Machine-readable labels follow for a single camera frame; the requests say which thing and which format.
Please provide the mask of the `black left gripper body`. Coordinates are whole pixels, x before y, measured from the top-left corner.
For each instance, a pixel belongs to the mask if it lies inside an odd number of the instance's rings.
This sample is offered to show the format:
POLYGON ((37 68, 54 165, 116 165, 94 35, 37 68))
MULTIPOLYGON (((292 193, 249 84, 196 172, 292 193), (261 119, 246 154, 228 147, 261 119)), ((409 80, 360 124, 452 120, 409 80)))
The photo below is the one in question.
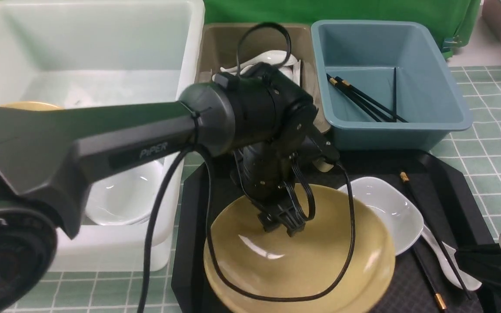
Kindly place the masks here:
POLYGON ((316 205, 312 188, 305 181, 296 153, 279 159, 272 148, 251 145, 233 152, 231 178, 258 210, 263 230, 284 226, 288 236, 305 229, 314 219, 316 205))

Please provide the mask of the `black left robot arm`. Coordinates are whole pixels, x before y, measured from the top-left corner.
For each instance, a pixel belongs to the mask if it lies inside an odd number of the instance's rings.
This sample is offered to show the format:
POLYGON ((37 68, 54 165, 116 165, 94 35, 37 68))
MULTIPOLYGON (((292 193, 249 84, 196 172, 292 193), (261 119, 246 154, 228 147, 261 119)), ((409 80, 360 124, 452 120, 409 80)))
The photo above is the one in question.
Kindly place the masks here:
POLYGON ((243 74, 217 73, 178 101, 71 110, 0 107, 0 313, 32 290, 48 271, 61 228, 75 238, 92 184, 177 154, 151 212, 144 243, 143 293, 150 246, 167 185, 185 155, 206 160, 235 155, 240 186, 260 210, 266 230, 283 225, 293 236, 314 213, 298 205, 299 162, 340 155, 313 125, 309 95, 278 66, 259 63, 243 74))

